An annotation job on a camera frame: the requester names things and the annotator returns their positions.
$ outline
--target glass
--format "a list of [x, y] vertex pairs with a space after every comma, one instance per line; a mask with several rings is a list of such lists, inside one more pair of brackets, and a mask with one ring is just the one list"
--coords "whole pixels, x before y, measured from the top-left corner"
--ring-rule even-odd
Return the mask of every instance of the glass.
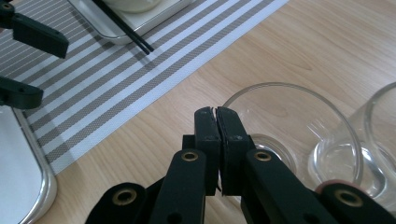
[[232, 96], [256, 148], [275, 154], [314, 189], [330, 179], [361, 183], [361, 146], [352, 127], [327, 99], [288, 83], [261, 83]]
[[361, 187], [396, 217], [396, 82], [350, 118], [364, 158]]

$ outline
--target light wood surface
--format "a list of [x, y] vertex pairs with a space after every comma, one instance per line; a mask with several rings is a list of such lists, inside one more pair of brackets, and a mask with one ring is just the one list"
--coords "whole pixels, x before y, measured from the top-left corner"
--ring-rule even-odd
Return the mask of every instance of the light wood surface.
[[[396, 81], [396, 2], [290, 0], [158, 101], [57, 175], [58, 195], [37, 223], [84, 223], [121, 182], [166, 174], [193, 113], [260, 82], [305, 86], [347, 116]], [[206, 197], [205, 223], [244, 223], [234, 198]]]

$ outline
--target wooden tabletop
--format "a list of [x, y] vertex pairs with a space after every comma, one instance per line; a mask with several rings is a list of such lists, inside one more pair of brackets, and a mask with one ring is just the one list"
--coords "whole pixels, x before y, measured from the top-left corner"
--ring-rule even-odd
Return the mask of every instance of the wooden tabletop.
[[[396, 81], [396, 2], [290, 0], [57, 175], [58, 195], [37, 223], [84, 223], [122, 182], [147, 187], [166, 174], [193, 133], [193, 113], [261, 82], [322, 94], [350, 115]], [[205, 223], [244, 223], [235, 198], [206, 197]]]

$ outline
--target chopsticks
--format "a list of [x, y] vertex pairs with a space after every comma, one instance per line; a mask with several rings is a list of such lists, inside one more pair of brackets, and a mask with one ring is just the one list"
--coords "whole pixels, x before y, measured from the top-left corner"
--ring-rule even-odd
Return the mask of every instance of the chopsticks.
[[113, 20], [120, 29], [128, 35], [136, 45], [141, 48], [147, 55], [154, 51], [154, 48], [148, 44], [140, 35], [138, 35], [123, 19], [121, 19], [110, 7], [106, 5], [102, 0], [92, 0], [103, 12]]

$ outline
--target tray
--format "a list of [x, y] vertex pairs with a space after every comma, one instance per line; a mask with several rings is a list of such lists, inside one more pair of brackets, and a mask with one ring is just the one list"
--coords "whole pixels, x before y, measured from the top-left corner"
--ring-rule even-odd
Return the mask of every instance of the tray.
[[20, 110], [0, 106], [0, 223], [31, 223], [52, 205], [57, 184]]
[[[116, 45], [132, 40], [91, 0], [68, 0], [96, 32]], [[143, 13], [114, 11], [139, 35], [143, 35], [161, 22], [175, 15], [195, 0], [162, 0], [158, 6]]]

